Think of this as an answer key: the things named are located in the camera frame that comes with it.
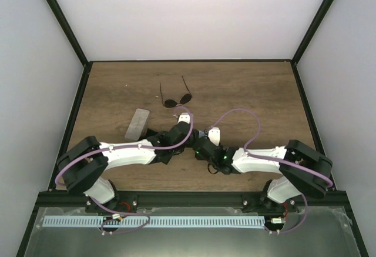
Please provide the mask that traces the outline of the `round black sunglasses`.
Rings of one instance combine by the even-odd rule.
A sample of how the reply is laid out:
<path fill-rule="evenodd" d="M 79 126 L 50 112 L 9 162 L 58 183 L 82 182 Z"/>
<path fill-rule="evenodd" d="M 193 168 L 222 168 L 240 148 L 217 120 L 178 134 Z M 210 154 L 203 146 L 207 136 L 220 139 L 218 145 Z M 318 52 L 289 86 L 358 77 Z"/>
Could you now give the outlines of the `round black sunglasses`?
<path fill-rule="evenodd" d="M 163 107 L 165 107 L 167 109 L 176 108 L 178 106 L 185 105 L 192 100 L 193 95 L 192 95 L 189 87 L 187 86 L 187 83 L 186 83 L 184 76 L 181 76 L 181 79 L 182 79 L 183 85 L 185 87 L 186 93 L 184 95 L 181 95 L 181 97 L 179 99 L 177 99 L 177 98 L 165 98 L 164 94 L 163 94 L 162 83 L 161 82 L 159 83 L 160 98 L 161 98 L 161 102 L 162 102 Z"/>

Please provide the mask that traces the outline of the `light blue cloth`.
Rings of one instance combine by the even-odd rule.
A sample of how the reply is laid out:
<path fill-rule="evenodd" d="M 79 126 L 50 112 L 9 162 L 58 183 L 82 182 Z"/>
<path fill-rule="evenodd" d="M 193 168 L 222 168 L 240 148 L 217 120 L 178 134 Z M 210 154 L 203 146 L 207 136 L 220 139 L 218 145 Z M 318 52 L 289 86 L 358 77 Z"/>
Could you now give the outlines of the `light blue cloth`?
<path fill-rule="evenodd" d="M 206 130 L 204 130 L 204 131 L 198 131 L 198 137 L 199 138 L 207 137 L 207 136 L 208 136 L 208 132 Z"/>

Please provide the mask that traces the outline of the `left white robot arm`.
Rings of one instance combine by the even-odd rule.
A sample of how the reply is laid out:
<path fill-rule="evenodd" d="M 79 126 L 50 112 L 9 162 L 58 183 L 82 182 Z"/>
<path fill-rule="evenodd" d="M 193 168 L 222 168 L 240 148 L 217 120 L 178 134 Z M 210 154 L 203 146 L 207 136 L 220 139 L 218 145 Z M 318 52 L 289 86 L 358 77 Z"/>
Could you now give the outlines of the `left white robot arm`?
<path fill-rule="evenodd" d="M 192 124 L 180 121 L 171 130 L 138 142 L 109 144 L 88 136 L 58 159 L 55 183 L 69 193 L 91 197 L 106 212 L 114 212 L 120 198 L 111 182 L 102 178 L 104 171 L 128 165 L 167 164 L 196 135 Z"/>

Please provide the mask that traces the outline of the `black aluminium frame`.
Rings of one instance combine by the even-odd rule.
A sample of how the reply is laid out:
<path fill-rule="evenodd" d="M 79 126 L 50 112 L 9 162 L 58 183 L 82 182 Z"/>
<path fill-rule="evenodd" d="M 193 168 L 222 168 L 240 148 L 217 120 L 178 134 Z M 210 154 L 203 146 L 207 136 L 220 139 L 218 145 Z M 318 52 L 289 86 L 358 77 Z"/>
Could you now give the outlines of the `black aluminium frame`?
<path fill-rule="evenodd" d="M 66 37 L 68 38 L 72 48 L 77 54 L 80 62 L 83 65 L 83 72 L 78 86 L 78 90 L 73 102 L 73 106 L 69 115 L 68 123 L 63 135 L 61 147 L 58 154 L 62 155 L 68 148 L 68 141 L 70 140 L 73 132 L 73 126 L 76 122 L 76 118 L 79 112 L 79 107 L 82 103 L 82 98 L 84 91 L 89 80 L 89 73 L 92 70 L 93 63 L 88 61 L 68 20 L 66 19 L 59 3 L 57 0 L 46 0 L 50 9 L 52 10 L 55 18 L 59 22 L 59 25 L 63 29 Z M 323 0 L 320 4 L 318 11 L 316 12 L 307 32 L 305 33 L 302 41 L 300 42 L 298 49 L 296 50 L 293 58 L 289 61 L 291 69 L 296 81 L 297 89 L 300 95 L 301 102 L 303 104 L 304 112 L 308 121 L 311 135 L 313 137 L 314 145 L 317 151 L 323 152 L 324 148 L 322 145 L 321 138 L 318 134 L 317 126 L 315 124 L 314 117 L 308 102 L 304 86 L 302 84 L 297 64 L 305 53 L 308 45 L 317 32 L 318 27 L 321 25 L 324 17 L 326 16 L 330 6 L 333 4 L 334 0 Z M 83 196 L 82 195 L 70 195 L 67 191 L 56 190 L 54 182 L 49 183 L 49 190 L 40 192 L 38 194 L 34 209 L 32 211 L 31 218 L 28 222 L 28 226 L 25 230 L 24 236 L 22 238 L 20 247 L 18 249 L 18 256 L 26 256 L 26 250 L 32 239 L 32 227 L 35 225 L 37 211 L 41 207 L 48 206 L 61 206 L 63 208 L 68 208 L 70 206 L 82 206 Z M 152 191 L 140 191 L 136 192 L 135 195 L 139 198 L 142 203 L 147 203 L 149 206 L 238 206 L 240 201 L 245 198 L 255 198 L 258 192 L 152 192 Z M 350 220 L 351 233 L 354 236 L 357 250 L 361 256 L 368 256 L 365 243 L 361 236 L 356 218 L 354 216 L 350 201 L 345 191 L 339 191 L 336 186 L 332 186 L 329 189 L 329 193 L 326 195 L 325 199 L 310 199 L 309 200 L 314 206 L 343 206 L 346 212 L 346 217 Z"/>

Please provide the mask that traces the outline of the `grey metal front plate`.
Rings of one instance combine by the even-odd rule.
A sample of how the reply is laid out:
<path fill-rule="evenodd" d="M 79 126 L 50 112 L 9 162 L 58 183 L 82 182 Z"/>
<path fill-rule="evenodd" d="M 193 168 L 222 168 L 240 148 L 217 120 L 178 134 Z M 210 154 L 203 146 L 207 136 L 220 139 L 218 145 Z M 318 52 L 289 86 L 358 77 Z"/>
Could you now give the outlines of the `grey metal front plate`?
<path fill-rule="evenodd" d="M 38 212 L 26 256 L 360 256 L 342 208 L 288 215 L 288 233 L 245 228 L 44 228 L 45 216 L 99 216 L 82 208 Z M 152 216 L 254 216 L 231 208 L 155 208 Z"/>

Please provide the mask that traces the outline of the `grey glasses case green lining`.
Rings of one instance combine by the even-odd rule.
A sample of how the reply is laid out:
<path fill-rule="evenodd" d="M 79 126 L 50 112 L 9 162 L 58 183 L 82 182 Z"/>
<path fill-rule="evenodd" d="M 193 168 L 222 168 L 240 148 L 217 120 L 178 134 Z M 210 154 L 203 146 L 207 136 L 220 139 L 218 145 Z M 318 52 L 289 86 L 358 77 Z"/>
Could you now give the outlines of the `grey glasses case green lining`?
<path fill-rule="evenodd" d="M 125 141 L 135 142 L 146 134 L 150 111 L 137 108 L 125 133 Z"/>

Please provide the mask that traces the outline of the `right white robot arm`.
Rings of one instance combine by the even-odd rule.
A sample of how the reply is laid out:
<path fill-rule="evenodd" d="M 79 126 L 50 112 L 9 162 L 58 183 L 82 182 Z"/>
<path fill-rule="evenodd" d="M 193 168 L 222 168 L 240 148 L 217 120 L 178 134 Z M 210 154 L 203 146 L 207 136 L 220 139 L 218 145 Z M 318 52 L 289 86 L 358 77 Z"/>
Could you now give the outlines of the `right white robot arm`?
<path fill-rule="evenodd" d="M 328 188 L 333 163 L 325 155 L 298 140 L 271 149 L 225 148 L 208 135 L 193 140 L 198 160 L 206 161 L 215 171 L 229 174 L 268 172 L 281 178 L 266 182 L 256 207 L 267 212 L 282 210 L 282 204 L 304 195 L 323 199 Z"/>

